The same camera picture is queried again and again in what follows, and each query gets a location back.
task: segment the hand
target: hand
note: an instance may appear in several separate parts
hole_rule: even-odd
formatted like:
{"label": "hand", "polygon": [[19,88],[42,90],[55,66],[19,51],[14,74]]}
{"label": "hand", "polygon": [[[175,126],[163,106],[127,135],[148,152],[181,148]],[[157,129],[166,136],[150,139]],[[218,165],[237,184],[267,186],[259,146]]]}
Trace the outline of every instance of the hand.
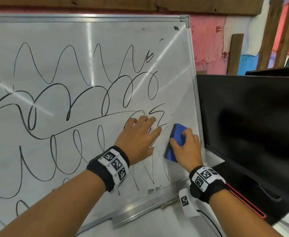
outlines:
{"label": "hand", "polygon": [[134,165],[153,154],[153,147],[150,146],[162,131],[162,127],[159,126],[150,134],[148,133],[155,120],[155,117],[148,119],[147,116],[140,116],[138,120],[130,118],[118,136],[115,146],[125,152],[130,165]]}
{"label": "hand", "polygon": [[186,136],[183,146],[179,146],[174,138],[170,139],[177,162],[189,173],[198,166],[202,166],[202,155],[198,135],[193,135],[192,129],[187,128],[182,135]]}

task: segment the wooden board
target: wooden board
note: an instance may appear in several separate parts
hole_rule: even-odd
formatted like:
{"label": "wooden board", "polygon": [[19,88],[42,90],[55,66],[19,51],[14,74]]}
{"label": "wooden board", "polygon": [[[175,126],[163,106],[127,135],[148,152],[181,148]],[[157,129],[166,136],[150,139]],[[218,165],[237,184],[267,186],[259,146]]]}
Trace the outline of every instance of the wooden board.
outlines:
{"label": "wooden board", "polygon": [[0,0],[0,6],[258,15],[263,0]]}
{"label": "wooden board", "polygon": [[281,36],[279,48],[276,52],[274,68],[283,67],[289,51],[289,10],[285,19],[284,29]]}
{"label": "wooden board", "polygon": [[274,39],[283,9],[283,3],[284,0],[271,0],[270,2],[268,19],[265,24],[257,70],[264,70],[269,66]]}
{"label": "wooden board", "polygon": [[243,33],[233,34],[231,37],[227,75],[238,75],[243,37]]}

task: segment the monitor stand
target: monitor stand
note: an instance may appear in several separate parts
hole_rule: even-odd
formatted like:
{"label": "monitor stand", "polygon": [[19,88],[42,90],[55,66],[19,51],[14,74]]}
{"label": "monitor stand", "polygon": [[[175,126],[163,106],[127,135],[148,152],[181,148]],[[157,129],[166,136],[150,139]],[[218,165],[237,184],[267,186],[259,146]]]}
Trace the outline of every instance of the monitor stand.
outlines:
{"label": "monitor stand", "polygon": [[285,200],[281,200],[280,202],[272,201],[264,191],[262,191],[256,181],[242,172],[235,170],[227,162],[216,165],[213,169],[226,180],[233,194],[270,225],[277,223],[289,213],[288,202]]}

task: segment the skin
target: skin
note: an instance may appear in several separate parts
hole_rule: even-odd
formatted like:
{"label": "skin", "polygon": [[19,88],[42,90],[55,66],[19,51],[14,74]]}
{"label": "skin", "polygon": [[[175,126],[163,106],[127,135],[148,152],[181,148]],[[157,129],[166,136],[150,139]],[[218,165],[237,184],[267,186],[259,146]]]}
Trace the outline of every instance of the skin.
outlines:
{"label": "skin", "polygon": [[[186,136],[184,146],[180,147],[173,138],[170,144],[178,163],[190,173],[195,167],[203,165],[200,141],[190,128],[182,135]],[[209,205],[227,237],[282,236],[228,190],[212,195]]]}
{"label": "skin", "polygon": [[[154,122],[154,117],[130,118],[118,136],[115,145],[126,153],[130,165],[152,155],[150,145],[162,131],[158,127],[148,133]],[[174,139],[170,143],[178,163],[190,172],[203,164],[200,142],[191,129],[183,135],[186,135],[183,147]],[[105,190],[103,180],[85,170],[14,219],[0,231],[0,237],[73,237]],[[209,203],[227,237],[281,236],[229,191],[214,194]]]}

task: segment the whiteboard frame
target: whiteboard frame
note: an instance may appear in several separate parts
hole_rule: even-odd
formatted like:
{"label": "whiteboard frame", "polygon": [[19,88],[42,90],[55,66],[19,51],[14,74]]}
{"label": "whiteboard frame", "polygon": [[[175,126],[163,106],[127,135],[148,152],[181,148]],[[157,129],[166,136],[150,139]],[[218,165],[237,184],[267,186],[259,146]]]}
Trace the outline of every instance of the whiteboard frame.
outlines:
{"label": "whiteboard frame", "polygon": [[[16,22],[186,22],[186,36],[189,44],[189,53],[191,61],[192,82],[194,88],[195,105],[197,110],[197,124],[199,139],[201,142],[201,155],[203,163],[206,163],[204,135],[201,122],[201,113],[199,105],[199,95],[197,88],[196,69],[193,52],[193,42],[191,25],[188,15],[114,15],[114,14],[1,14],[0,23]],[[189,178],[184,178],[170,186],[161,188],[154,194],[146,196],[134,203],[131,203],[121,209],[99,218],[89,224],[81,226],[77,235],[86,231],[106,220],[111,219],[113,228],[118,228],[124,224],[152,211],[162,204],[176,198],[179,190],[187,188]]]}

